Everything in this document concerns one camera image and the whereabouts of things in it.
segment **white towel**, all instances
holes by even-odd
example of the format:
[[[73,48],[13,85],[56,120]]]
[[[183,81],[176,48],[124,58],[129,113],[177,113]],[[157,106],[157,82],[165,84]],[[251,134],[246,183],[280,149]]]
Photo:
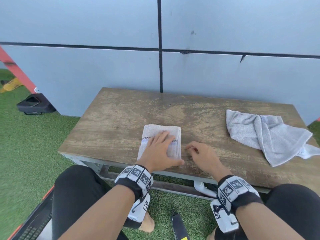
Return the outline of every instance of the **white towel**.
[[[181,128],[178,126],[163,126],[156,124],[148,124],[143,128],[141,145],[138,152],[138,160],[147,147],[150,137],[156,136],[162,131],[169,131],[170,135],[176,138],[170,143],[167,150],[167,156],[170,158],[181,159]]]
[[[286,125],[280,116],[240,113],[228,109],[226,127],[232,139],[262,150],[272,167],[294,156],[308,159],[320,155],[320,148],[306,144],[312,136],[310,131]]]

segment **person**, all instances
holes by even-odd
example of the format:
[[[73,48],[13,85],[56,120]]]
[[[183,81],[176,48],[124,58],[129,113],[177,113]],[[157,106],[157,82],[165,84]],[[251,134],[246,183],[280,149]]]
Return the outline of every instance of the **person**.
[[[136,164],[150,173],[183,165],[183,160],[167,157],[173,139],[167,131],[150,138]],[[192,141],[186,149],[194,163],[217,182],[232,174],[211,146]],[[125,240],[123,226],[151,232],[154,221],[148,213],[142,223],[127,218],[134,201],[130,188],[111,188],[89,167],[71,166],[55,181],[53,240]],[[279,185],[268,193],[265,204],[249,203],[237,208],[235,215],[241,226],[237,231],[223,234],[216,228],[207,239],[313,240],[320,236],[320,197],[302,185]]]

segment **table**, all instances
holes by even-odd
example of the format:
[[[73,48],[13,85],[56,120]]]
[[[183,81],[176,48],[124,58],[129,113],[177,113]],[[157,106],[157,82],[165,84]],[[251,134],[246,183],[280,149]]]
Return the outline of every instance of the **table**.
[[[181,153],[186,163],[154,172],[156,174],[216,184],[194,164],[184,149],[190,141],[199,141],[214,147],[221,162],[232,173],[261,192],[279,184],[294,183],[320,194],[319,156],[308,160],[295,157],[272,168],[261,150],[230,138],[226,109],[278,115],[285,124],[306,128],[291,104],[102,88],[58,151],[77,164],[90,166],[102,178],[114,180],[117,174],[108,172],[105,165],[123,168],[136,162],[144,125],[174,125],[181,127]],[[308,143],[318,146],[314,138]],[[183,185],[157,182],[154,187],[206,198],[194,188]]]

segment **wristband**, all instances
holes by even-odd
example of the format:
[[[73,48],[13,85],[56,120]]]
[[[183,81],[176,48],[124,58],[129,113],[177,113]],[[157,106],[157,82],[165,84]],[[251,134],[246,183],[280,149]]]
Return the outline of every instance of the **wristband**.
[[[135,202],[137,200],[142,202],[153,184],[153,177],[144,166],[132,165],[126,167],[114,183],[131,189],[135,196]]]
[[[241,177],[227,175],[218,186],[218,200],[228,215],[235,214],[238,207],[252,202],[263,204],[259,193]]]

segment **leg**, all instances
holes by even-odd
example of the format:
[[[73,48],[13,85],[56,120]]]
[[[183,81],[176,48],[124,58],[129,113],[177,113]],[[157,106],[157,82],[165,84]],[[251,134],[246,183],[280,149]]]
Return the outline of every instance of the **leg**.
[[[55,181],[52,202],[52,236],[57,240],[83,213],[104,196],[111,187],[89,167],[74,165]],[[126,227],[139,228],[141,223],[126,220]],[[118,240],[127,240],[121,231]]]
[[[320,197],[309,188],[297,184],[279,185],[268,193],[265,205],[305,240],[319,238]],[[215,234],[209,236],[212,240],[248,239],[242,229],[223,234],[217,228]]]

